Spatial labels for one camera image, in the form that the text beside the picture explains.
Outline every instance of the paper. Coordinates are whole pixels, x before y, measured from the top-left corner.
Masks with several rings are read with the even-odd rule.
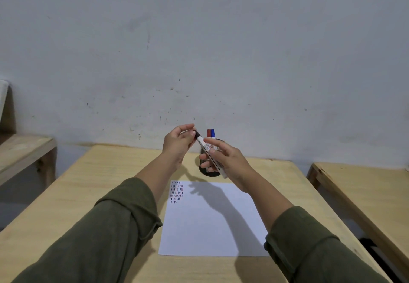
[[[159,255],[268,256],[253,200],[232,183],[172,181]]]

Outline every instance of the white wall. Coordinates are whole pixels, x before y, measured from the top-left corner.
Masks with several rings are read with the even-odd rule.
[[[409,162],[409,0],[0,0],[17,130],[161,148],[195,122],[248,156]]]

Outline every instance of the sleeve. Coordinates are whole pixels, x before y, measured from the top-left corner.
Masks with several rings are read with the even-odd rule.
[[[277,218],[264,248],[289,282],[388,282],[299,206]]]
[[[149,187],[140,179],[127,179],[13,283],[121,283],[134,257],[160,226]]]

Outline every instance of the person's right hand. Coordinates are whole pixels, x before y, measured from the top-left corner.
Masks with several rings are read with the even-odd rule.
[[[204,141],[208,144],[216,145],[222,150],[216,151],[214,149],[210,150],[210,154],[213,159],[220,162],[227,174],[227,176],[232,180],[232,182],[245,193],[247,192],[246,185],[247,181],[251,178],[255,170],[250,166],[247,159],[243,156],[238,148],[235,148],[226,142],[205,138]],[[201,160],[208,159],[207,154],[201,154],[199,156]],[[200,165],[202,168],[210,167],[209,172],[217,172],[217,169],[213,166],[210,160],[202,163]]]

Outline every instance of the wooden leg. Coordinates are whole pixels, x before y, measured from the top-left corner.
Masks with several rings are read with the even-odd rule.
[[[54,147],[37,161],[37,170],[47,189],[55,181],[55,163],[57,148]]]
[[[320,182],[317,180],[318,172],[314,169],[314,167],[310,167],[310,170],[307,174],[308,181],[314,186],[315,189],[318,189],[320,186]]]

